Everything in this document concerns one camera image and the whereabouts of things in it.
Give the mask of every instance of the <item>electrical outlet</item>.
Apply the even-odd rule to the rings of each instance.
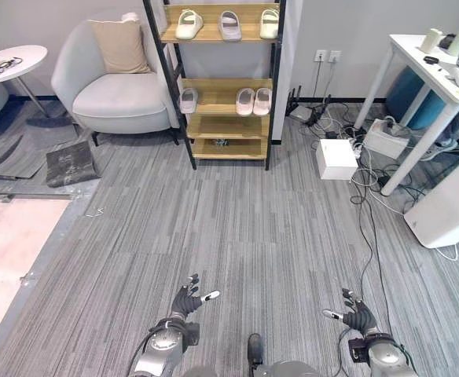
[[[326,49],[318,49],[317,52],[315,53],[314,61],[325,61],[326,56],[327,56]]]
[[[341,51],[331,51],[331,54],[329,55],[329,63],[334,63],[336,61],[336,63],[338,63],[340,61],[340,58],[341,58]]]

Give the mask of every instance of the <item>chair leg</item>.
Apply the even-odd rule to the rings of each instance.
[[[174,139],[175,145],[179,145],[179,140],[177,140],[177,132],[173,128],[169,128],[168,132],[172,136],[172,139]]]
[[[97,135],[98,135],[97,131],[94,131],[94,132],[91,133],[91,138],[94,141],[94,144],[95,144],[96,147],[98,147]]]

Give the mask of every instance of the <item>table leg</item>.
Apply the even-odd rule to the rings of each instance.
[[[406,113],[402,116],[401,122],[399,124],[401,126],[407,126],[411,118],[413,118],[413,115],[417,112],[418,108],[428,95],[428,92],[431,91],[431,88],[428,87],[427,84],[424,83],[424,85],[421,87],[420,91],[418,92],[417,96],[411,102],[411,105],[408,107],[406,110]]]
[[[27,88],[27,86],[25,85],[25,82],[20,77],[16,77],[16,81],[20,84],[20,86],[22,87],[24,92],[28,94],[28,96],[35,103],[35,105],[39,108],[39,110],[41,110],[41,112],[44,114],[44,116],[46,118],[49,118],[50,115],[48,114],[46,109],[44,109],[44,107],[41,105],[41,103],[38,101],[38,99],[35,97],[35,95]]]
[[[420,160],[420,157],[427,151],[427,149],[434,143],[435,139],[444,131],[448,123],[458,113],[459,107],[456,104],[446,104],[437,119],[431,124],[420,139],[417,146],[406,157],[402,165],[395,171],[394,175],[390,178],[387,184],[381,189],[381,194],[388,196],[404,179],[404,177],[413,169],[413,167]]]
[[[374,97],[376,96],[377,90],[380,88],[381,82],[385,77],[385,73],[387,73],[388,66],[392,61],[392,57],[394,57],[394,49],[390,47],[385,54],[383,61],[381,62],[380,69],[376,74],[375,79],[373,80],[373,84],[371,85],[371,89],[369,90],[368,97],[365,98],[364,104],[362,105],[361,111],[358,113],[357,120],[355,121],[354,128],[358,130],[362,127],[366,116],[368,115],[369,109],[373,104]]]

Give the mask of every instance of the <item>armchair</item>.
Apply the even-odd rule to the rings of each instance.
[[[108,74],[97,39],[85,20],[60,52],[51,79],[53,90],[72,117],[95,132],[142,134],[179,128],[144,10],[118,9],[89,18],[120,20],[130,11],[141,19],[150,73]]]

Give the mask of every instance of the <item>desk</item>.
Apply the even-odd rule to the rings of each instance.
[[[28,94],[28,96],[34,101],[39,110],[49,117],[48,112],[39,103],[35,95],[27,88],[24,81],[20,76],[25,75],[27,72],[32,71],[34,68],[41,65],[42,61],[46,58],[48,50],[43,46],[18,46],[11,47],[10,49],[3,49],[0,51],[0,63],[4,60],[13,59],[13,57],[20,57],[23,61],[18,65],[6,69],[3,73],[0,73],[0,82],[15,79],[21,86],[22,90]]]
[[[446,106],[436,120],[427,128],[427,132],[425,132],[417,146],[395,171],[388,183],[381,189],[382,195],[385,196],[390,195],[392,191],[394,191],[402,179],[404,179],[420,160],[420,157],[430,148],[435,139],[445,130],[448,123],[450,123],[459,112],[459,87],[455,85],[454,81],[446,78],[448,69],[452,68],[457,63],[457,58],[444,53],[439,47],[435,47],[428,55],[437,57],[439,59],[439,65],[425,63],[424,57],[426,54],[418,49],[424,38],[424,35],[390,35],[390,48],[381,62],[380,69],[376,74],[369,94],[354,124],[354,128],[359,129],[364,123],[369,108],[371,104],[373,104],[376,92],[380,88],[388,66],[395,54],[398,54],[404,63],[424,80],[424,85],[420,89],[420,92],[418,92],[418,95],[402,117],[400,122],[401,125],[407,125],[411,118],[413,118],[413,115],[417,112],[430,90],[434,90],[434,92],[446,103]]]

